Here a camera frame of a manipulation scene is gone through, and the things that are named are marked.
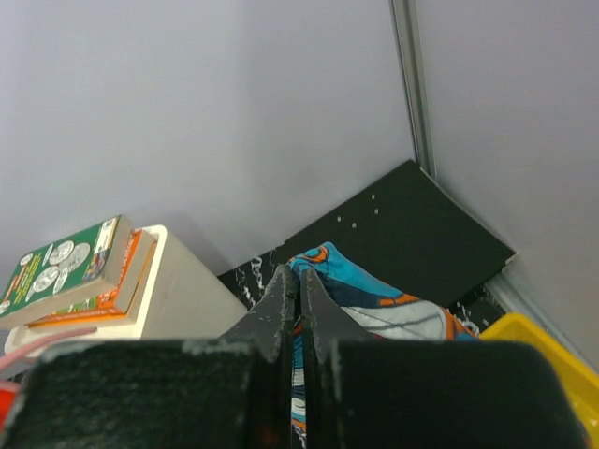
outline green book cover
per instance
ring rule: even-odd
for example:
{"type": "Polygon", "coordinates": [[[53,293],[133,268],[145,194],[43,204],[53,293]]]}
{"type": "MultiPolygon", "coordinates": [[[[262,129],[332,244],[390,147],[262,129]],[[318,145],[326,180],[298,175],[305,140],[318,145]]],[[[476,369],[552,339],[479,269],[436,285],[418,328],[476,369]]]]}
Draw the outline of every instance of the green book cover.
{"type": "Polygon", "coordinates": [[[24,255],[0,303],[0,319],[102,273],[120,220],[114,217],[24,255]]]}

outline stack of books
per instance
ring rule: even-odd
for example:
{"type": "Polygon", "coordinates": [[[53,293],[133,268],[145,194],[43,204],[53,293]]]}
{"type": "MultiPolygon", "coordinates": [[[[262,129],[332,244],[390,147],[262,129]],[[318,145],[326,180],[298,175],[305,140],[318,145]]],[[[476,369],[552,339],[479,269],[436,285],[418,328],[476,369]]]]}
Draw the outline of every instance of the stack of books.
{"type": "Polygon", "coordinates": [[[119,215],[24,255],[0,299],[0,328],[135,323],[155,243],[119,215]]]}

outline patterned fabric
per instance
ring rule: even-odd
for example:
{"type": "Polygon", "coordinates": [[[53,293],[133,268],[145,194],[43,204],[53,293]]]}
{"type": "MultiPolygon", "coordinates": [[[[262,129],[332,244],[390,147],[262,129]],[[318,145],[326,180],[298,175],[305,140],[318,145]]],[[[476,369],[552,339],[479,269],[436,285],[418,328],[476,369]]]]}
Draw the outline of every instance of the patterned fabric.
{"type": "MultiPolygon", "coordinates": [[[[392,340],[475,340],[449,311],[374,278],[326,242],[289,262],[297,280],[314,268],[327,293],[369,332],[392,340]]],[[[294,339],[291,423],[305,446],[306,404],[301,324],[294,339]]]]}

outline black board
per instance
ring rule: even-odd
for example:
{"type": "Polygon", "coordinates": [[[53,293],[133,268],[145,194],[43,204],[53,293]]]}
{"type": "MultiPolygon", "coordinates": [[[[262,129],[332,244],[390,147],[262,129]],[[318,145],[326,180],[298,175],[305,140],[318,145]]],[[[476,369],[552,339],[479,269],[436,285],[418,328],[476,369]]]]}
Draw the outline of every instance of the black board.
{"type": "MultiPolygon", "coordinates": [[[[230,288],[259,272],[266,285],[276,264],[324,241],[381,281],[443,307],[488,281],[515,254],[447,197],[416,162],[407,161],[262,254],[254,272],[248,263],[221,280],[230,288]]],[[[260,297],[253,288],[249,295],[238,289],[232,288],[244,302],[260,297]]]]}

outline metal frame edge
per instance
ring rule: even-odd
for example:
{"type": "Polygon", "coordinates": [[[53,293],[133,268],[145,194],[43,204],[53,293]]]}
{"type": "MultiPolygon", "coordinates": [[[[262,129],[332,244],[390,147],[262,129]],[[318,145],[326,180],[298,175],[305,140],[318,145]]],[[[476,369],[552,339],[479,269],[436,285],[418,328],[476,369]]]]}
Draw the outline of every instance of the metal frame edge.
{"type": "Polygon", "coordinates": [[[436,173],[420,52],[416,0],[389,0],[389,3],[416,159],[420,166],[434,178],[436,173]]]}

